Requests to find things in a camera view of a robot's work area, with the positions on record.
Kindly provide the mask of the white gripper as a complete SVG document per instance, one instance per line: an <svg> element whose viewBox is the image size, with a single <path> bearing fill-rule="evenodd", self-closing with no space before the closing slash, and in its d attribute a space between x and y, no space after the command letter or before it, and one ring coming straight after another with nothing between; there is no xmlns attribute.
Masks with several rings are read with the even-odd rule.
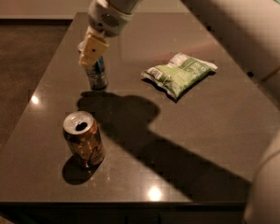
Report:
<svg viewBox="0 0 280 224"><path fill-rule="evenodd" d="M109 48L106 40L95 36L96 33L106 37L118 36L132 17L132 14L112 7L106 0L91 0L88 10L89 27L83 40L77 45L80 52L79 64L85 67L95 65Z"/></svg>

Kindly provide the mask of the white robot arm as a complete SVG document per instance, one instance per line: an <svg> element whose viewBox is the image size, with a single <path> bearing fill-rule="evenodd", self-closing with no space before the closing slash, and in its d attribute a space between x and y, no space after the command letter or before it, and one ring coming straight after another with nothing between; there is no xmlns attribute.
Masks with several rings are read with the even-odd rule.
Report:
<svg viewBox="0 0 280 224"><path fill-rule="evenodd" d="M180 0L211 34L199 46L181 20L134 19L139 1L93 0L91 31L113 40L112 92L79 105L150 175L142 183L112 158L112 178L92 198L123 206L176 189L196 203L245 203L243 224L280 224L280 6Z"/></svg>

